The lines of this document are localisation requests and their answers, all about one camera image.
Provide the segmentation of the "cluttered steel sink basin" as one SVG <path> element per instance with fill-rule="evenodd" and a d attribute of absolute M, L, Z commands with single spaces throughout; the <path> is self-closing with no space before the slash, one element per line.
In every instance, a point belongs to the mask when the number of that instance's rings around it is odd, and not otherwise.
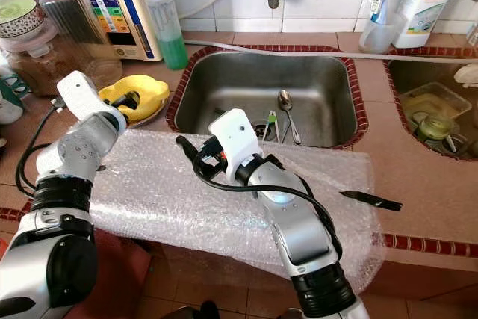
<path fill-rule="evenodd" d="M 451 154 L 447 144 L 438 145 L 436 141 L 419 143 L 441 155 L 456 158 L 457 161 L 478 161 L 478 87 L 465 89 L 463 84 L 453 79 L 454 74 L 464 66 L 464 64 L 392 61 L 387 67 L 397 97 L 424 84 L 436 82 L 443 84 L 471 104 L 471 110 L 455 118 L 456 126 L 452 134 L 455 141 L 462 141 L 456 145 L 455 154 Z"/>

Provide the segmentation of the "green dish soap bottle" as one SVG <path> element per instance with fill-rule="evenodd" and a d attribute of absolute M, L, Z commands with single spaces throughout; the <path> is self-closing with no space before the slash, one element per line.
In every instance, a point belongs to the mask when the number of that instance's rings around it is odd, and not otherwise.
<path fill-rule="evenodd" d="M 144 0 L 148 8 L 153 37 L 158 41 L 167 69 L 187 67 L 187 47 L 182 39 L 180 19 L 174 0 Z"/>

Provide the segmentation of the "large steel sink basin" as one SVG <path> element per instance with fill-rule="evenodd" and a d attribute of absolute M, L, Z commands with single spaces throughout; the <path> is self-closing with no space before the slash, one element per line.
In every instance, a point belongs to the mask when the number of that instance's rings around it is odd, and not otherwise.
<path fill-rule="evenodd" d="M 287 117 L 278 105 L 282 89 L 291 95 L 291 117 L 304 146 L 344 149 L 368 130 L 356 67 L 349 58 L 278 57 L 218 47 L 193 56 L 170 101 L 167 123 L 177 132 L 207 134 L 213 108 L 242 108 L 260 131 L 274 110 L 280 134 L 291 144 Z"/>

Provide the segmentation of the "clear rectangular plastic container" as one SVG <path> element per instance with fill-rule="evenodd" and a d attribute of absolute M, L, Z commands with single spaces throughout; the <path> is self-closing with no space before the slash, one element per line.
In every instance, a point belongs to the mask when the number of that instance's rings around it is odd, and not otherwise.
<path fill-rule="evenodd" d="M 473 107 L 471 102 L 438 82 L 430 82 L 406 91 L 400 94 L 399 100 L 407 117 L 416 113 L 428 113 L 455 119 Z"/>

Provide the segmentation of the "white sink plug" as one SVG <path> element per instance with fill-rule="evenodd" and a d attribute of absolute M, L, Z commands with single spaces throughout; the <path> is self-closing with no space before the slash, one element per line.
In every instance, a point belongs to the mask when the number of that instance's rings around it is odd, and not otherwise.
<path fill-rule="evenodd" d="M 455 82 L 461 84 L 464 89 L 478 87 L 478 63 L 462 66 L 453 77 Z"/>

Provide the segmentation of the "cream and blue water ioniser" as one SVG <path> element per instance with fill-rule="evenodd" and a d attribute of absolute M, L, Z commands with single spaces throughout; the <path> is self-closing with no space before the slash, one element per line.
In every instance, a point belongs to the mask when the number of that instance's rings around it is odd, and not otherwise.
<path fill-rule="evenodd" d="M 98 23 L 119 58 L 161 60 L 144 0 L 87 1 L 87 16 Z"/>

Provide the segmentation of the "clear plastic cup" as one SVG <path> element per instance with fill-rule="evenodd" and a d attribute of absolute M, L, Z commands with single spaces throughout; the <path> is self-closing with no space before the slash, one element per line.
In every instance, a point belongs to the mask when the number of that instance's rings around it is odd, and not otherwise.
<path fill-rule="evenodd" d="M 359 39 L 359 49 L 371 54 L 388 52 L 405 21 L 406 16 L 396 12 L 370 16 Z"/>

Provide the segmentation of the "clear jar with orange lid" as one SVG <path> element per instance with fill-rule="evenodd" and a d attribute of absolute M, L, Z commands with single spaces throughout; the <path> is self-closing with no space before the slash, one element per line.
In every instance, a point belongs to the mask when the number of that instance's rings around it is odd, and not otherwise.
<path fill-rule="evenodd" d="M 76 45 L 81 46 L 89 57 L 84 66 L 87 74 L 87 64 L 91 55 L 87 46 L 109 45 L 99 23 L 88 16 L 91 5 L 88 0 L 39 0 L 45 15 L 57 26 L 62 35 L 68 36 Z"/>

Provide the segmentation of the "small clear glass cup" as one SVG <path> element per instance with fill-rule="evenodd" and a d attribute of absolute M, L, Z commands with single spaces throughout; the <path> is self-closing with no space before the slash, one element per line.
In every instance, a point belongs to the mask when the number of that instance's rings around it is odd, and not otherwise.
<path fill-rule="evenodd" d="M 112 46 L 96 43 L 87 46 L 87 49 L 91 55 L 87 74 L 92 78 L 96 89 L 108 87 L 122 78 L 122 62 Z"/>

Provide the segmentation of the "clear bubble wrap sheet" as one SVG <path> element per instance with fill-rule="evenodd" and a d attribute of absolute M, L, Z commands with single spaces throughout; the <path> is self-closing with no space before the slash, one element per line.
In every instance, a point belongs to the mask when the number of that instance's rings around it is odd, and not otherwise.
<path fill-rule="evenodd" d="M 373 193 L 370 156 L 274 142 L 264 143 L 263 149 L 307 180 L 337 228 L 346 277 L 356 292 L 365 291 L 386 259 L 385 242 L 375 207 L 346 193 Z M 249 193 L 205 185 L 174 132 L 127 131 L 103 165 L 91 196 L 93 224 L 99 229 L 231 258 L 287 277 L 263 206 Z"/>

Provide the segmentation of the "green-topped white tongs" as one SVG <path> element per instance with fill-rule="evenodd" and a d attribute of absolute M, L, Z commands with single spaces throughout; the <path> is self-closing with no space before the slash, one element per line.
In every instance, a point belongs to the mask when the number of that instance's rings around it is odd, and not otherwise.
<path fill-rule="evenodd" d="M 278 128 L 278 117 L 274 110 L 270 110 L 266 118 L 266 127 L 262 135 L 262 140 L 271 140 L 280 143 L 282 135 Z"/>

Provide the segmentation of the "white mug with green print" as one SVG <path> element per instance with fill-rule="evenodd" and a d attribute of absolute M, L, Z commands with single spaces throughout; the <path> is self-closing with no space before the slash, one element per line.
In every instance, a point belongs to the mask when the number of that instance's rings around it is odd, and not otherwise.
<path fill-rule="evenodd" d="M 1 100 L 0 100 L 0 123 L 2 125 L 13 124 L 23 114 L 22 101 L 12 84 L 16 84 L 14 77 L 0 74 Z"/>

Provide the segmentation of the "yellow plastic bowl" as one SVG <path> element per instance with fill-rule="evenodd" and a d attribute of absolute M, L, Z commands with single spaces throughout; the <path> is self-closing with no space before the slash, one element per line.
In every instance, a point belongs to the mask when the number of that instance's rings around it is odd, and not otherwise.
<path fill-rule="evenodd" d="M 170 87 L 167 86 L 167 83 L 151 76 L 130 75 L 98 92 L 100 100 L 109 105 L 127 93 L 139 94 L 139 100 L 137 100 L 139 104 L 137 104 L 137 108 L 119 106 L 119 110 L 128 117 L 129 127 L 136 127 L 150 121 L 160 113 L 164 101 L 170 97 Z"/>

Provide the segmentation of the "black left robot foot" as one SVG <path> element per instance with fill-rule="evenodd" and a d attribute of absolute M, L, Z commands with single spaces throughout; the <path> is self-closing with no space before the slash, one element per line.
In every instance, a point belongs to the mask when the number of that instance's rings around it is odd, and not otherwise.
<path fill-rule="evenodd" d="M 220 313 L 215 302 L 205 301 L 198 309 L 192 308 L 192 306 L 182 306 L 167 313 L 161 319 L 220 319 Z"/>

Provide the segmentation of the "dark red container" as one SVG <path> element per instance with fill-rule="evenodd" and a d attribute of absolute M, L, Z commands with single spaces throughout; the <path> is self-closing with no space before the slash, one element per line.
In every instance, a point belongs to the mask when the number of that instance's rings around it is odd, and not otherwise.
<path fill-rule="evenodd" d="M 133 319 L 150 254 L 136 241 L 96 230 L 99 272 L 93 289 L 93 313 L 98 319 Z"/>

